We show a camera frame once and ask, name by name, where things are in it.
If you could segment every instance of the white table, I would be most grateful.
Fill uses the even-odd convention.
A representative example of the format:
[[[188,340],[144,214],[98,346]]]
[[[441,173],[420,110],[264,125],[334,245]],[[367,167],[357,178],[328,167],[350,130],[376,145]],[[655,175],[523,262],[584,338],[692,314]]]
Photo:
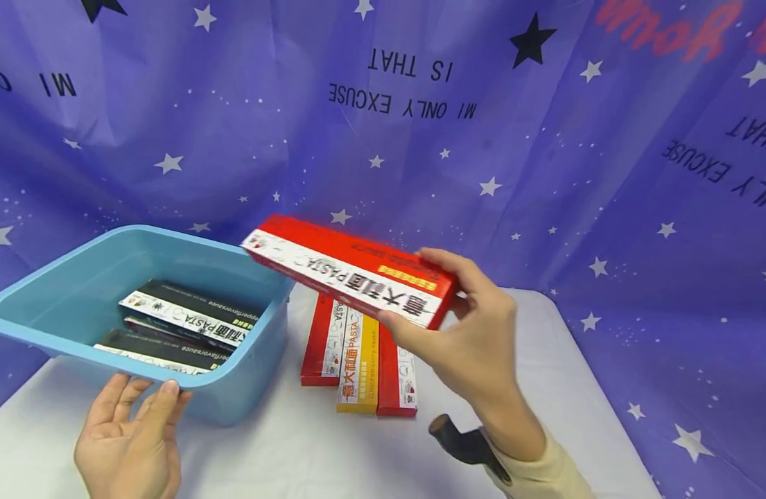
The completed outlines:
[[[600,497],[659,498],[554,304],[508,293],[519,302],[519,380],[536,413]],[[335,388],[299,386],[315,298],[294,289],[288,350],[246,421],[221,429],[184,417],[180,498],[502,498],[482,468],[456,462],[426,431],[444,412],[461,431],[478,421],[424,364],[415,420],[336,414]],[[72,450],[98,391],[55,359],[0,409],[0,499],[85,497]]]

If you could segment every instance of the cardboard box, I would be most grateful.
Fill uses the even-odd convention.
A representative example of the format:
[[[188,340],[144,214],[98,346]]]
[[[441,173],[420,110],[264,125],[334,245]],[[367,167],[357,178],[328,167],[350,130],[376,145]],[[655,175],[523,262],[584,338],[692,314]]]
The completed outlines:
[[[178,334],[229,351],[241,345],[261,314],[156,279],[130,293],[119,304],[140,319],[155,319],[158,326],[168,325]]]
[[[399,348],[384,326],[379,333],[378,416],[415,417],[416,362],[413,353]]]
[[[242,242],[257,262],[376,317],[393,310],[437,329],[457,294],[454,275],[361,238],[272,215]]]
[[[181,343],[190,347],[208,347],[208,345],[203,345],[203,341],[188,335],[182,335],[175,331],[173,327],[165,324],[165,322],[152,319],[151,317],[134,317],[129,315],[122,322],[129,331],[134,331],[138,335]]]
[[[207,373],[228,359],[228,356],[221,352],[207,351],[121,329],[111,330],[94,345],[94,348],[183,374]]]
[[[299,382],[303,387],[337,387],[344,351],[348,308],[319,294]]]
[[[379,323],[348,309],[338,387],[339,412],[377,412]]]

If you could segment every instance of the beige sleeve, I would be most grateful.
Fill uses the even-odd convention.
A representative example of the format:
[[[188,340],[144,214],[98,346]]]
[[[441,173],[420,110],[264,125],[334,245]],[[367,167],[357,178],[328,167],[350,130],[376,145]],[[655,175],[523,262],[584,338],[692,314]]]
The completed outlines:
[[[520,462],[505,456],[488,438],[502,466],[510,474],[510,484],[501,482],[486,466],[488,476],[509,498],[521,499],[595,499],[591,487],[577,471],[565,448],[546,432],[546,451],[539,461]]]

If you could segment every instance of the human hand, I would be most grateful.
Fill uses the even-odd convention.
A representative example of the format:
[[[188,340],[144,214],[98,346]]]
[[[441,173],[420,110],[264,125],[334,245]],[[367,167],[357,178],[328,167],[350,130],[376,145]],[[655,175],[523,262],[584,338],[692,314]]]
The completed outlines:
[[[515,301],[470,259],[440,249],[417,254],[457,275],[466,293],[451,306],[459,322],[430,331],[391,311],[381,311],[379,321],[400,347],[428,363],[471,404],[500,450],[521,461],[539,459],[546,436],[516,382]]]
[[[93,499],[171,499],[181,484],[177,422],[191,400],[174,381],[150,395],[153,382],[115,374],[94,400],[75,444],[74,462]]]
[[[417,254],[457,275],[467,295],[451,304],[460,321],[445,331],[429,331],[390,311],[381,312],[379,320],[400,347],[428,363],[472,406],[500,399],[516,388],[515,301],[470,259],[440,249]]]

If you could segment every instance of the blue star backdrop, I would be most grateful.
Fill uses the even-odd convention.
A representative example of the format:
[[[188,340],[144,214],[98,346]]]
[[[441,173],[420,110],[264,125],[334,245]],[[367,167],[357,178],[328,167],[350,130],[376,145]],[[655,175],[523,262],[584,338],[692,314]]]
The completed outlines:
[[[546,293],[662,494],[766,498],[766,1],[0,1],[0,289],[272,212]]]

